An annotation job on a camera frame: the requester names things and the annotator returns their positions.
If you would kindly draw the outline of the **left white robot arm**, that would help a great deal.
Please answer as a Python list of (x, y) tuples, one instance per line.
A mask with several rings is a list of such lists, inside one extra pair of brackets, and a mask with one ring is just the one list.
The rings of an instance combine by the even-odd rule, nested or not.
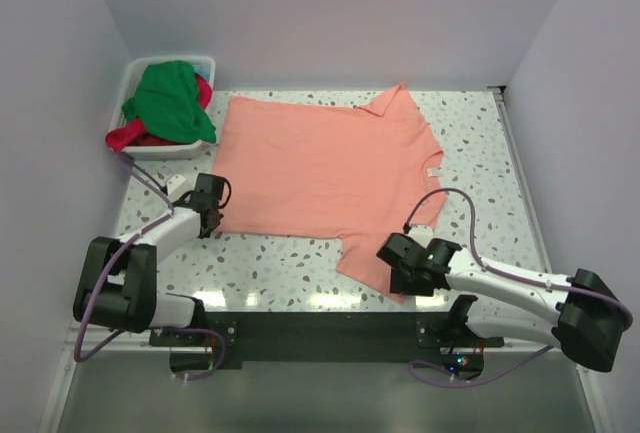
[(159, 266), (189, 241), (210, 237), (230, 198), (229, 180), (201, 173), (195, 187), (159, 218), (131, 234), (92, 240), (74, 298), (74, 319), (133, 333), (172, 327), (183, 344), (200, 343), (207, 333), (202, 302), (160, 294)]

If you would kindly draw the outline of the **salmon pink t shirt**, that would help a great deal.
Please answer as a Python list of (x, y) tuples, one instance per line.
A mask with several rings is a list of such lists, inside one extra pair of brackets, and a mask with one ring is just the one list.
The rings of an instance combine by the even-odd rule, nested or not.
[(443, 156), (403, 85), (354, 108), (234, 96), (213, 164), (232, 186), (220, 228), (339, 239), (337, 271), (402, 303), (376, 254), (408, 217), (436, 226)]

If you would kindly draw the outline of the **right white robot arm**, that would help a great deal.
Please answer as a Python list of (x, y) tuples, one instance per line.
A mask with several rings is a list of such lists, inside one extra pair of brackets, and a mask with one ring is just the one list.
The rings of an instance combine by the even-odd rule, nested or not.
[(421, 244), (401, 233), (391, 234), (377, 257), (390, 268), (394, 294), (456, 293), (429, 330), (448, 346), (519, 339), (557, 348), (574, 363), (606, 373), (632, 324), (624, 305), (588, 270), (564, 276), (483, 262), (474, 249), (455, 242), (432, 238)]

